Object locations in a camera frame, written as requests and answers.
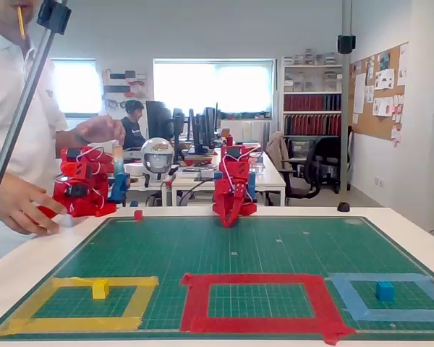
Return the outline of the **person's left hand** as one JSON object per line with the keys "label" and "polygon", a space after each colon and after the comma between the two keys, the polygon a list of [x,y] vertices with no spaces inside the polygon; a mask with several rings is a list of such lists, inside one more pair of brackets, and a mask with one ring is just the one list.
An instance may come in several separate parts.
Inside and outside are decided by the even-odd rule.
{"label": "person's left hand", "polygon": [[80,123],[74,130],[75,136],[81,143],[92,144],[116,140],[120,145],[124,143],[125,129],[122,122],[109,115],[94,116]]}

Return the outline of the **person's right hand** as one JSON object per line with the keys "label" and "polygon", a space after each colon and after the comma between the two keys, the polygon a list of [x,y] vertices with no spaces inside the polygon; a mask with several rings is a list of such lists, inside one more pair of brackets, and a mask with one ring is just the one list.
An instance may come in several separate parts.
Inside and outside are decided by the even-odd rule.
{"label": "person's right hand", "polygon": [[59,225],[38,209],[64,215],[67,210],[41,189],[9,173],[0,184],[0,221],[19,234],[57,234]]}

